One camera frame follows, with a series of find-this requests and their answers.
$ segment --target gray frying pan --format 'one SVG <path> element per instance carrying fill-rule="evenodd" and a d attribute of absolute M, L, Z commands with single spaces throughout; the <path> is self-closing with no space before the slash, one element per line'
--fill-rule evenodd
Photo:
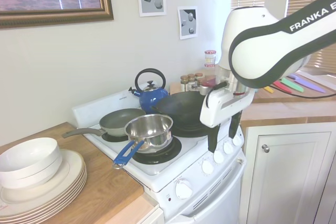
<path fill-rule="evenodd" d="M 145 115 L 141 109 L 124 109 L 124 110 L 117 110 L 112 113 L 105 115 L 99 121 L 99 125 L 101 129 L 91 129 L 91 128 L 82 128 L 77 129 L 74 131 L 69 131 L 62 135 L 63 138 L 67 138 L 74 135 L 81 135 L 81 134 L 94 134 L 97 136 L 101 136 L 102 134 L 109 134 L 111 136 L 125 136 L 125 125 L 137 118 L 138 116 Z"/>

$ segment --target kettle handle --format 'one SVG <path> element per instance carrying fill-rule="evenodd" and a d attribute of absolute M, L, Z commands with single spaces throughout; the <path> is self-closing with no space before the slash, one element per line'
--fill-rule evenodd
<path fill-rule="evenodd" d="M 165 76 L 163 75 L 163 73 L 162 73 L 161 71 L 158 71 L 158 70 L 155 69 L 155 68 L 146 68 L 146 69 L 140 71 L 140 72 L 137 74 L 136 78 L 135 78 L 135 87 L 137 88 L 137 90 L 138 90 L 139 92 L 142 92 L 142 89 L 140 89 L 140 87 L 139 87 L 139 84 L 138 84 L 138 78 L 139 78 L 139 76 L 142 75 L 143 73 L 156 73 L 158 76 L 160 76 L 160 77 L 162 78 L 162 86 L 161 86 L 161 88 L 164 89 L 164 87 L 166 86 L 166 78 L 165 78 Z"/>

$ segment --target cabinet knob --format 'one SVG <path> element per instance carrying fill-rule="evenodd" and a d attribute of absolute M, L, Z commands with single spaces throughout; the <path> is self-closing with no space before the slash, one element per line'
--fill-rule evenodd
<path fill-rule="evenodd" d="M 266 144 L 264 144 L 261 148 L 264 149 L 264 152 L 269 153 L 269 147 Z"/>

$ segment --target purple knife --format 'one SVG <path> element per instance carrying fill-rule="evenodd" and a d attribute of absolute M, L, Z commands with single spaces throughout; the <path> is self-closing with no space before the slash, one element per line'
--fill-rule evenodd
<path fill-rule="evenodd" d="M 318 91 L 318 92 L 321 92 L 321 93 L 326 92 L 324 89 L 320 88 L 319 86 L 316 86 L 309 81 L 303 80 L 300 77 L 296 76 L 295 74 L 290 74 L 288 76 L 288 78 L 294 79 L 294 82 L 296 82 L 296 83 L 298 83 L 298 84 L 300 84 L 300 85 L 302 85 L 302 86 L 304 86 L 308 89 L 312 89 L 312 90 L 315 90 L 315 91 Z"/>

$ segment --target oven door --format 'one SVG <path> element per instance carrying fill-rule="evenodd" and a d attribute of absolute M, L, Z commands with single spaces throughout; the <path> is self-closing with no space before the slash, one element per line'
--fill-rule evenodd
<path fill-rule="evenodd" d="M 178 215 L 169 224 L 238 224 L 240 203 L 240 179 L 246 166 L 245 159 L 239 159 L 227 183 L 214 197 L 204 202 L 198 212 L 191 215 Z"/>

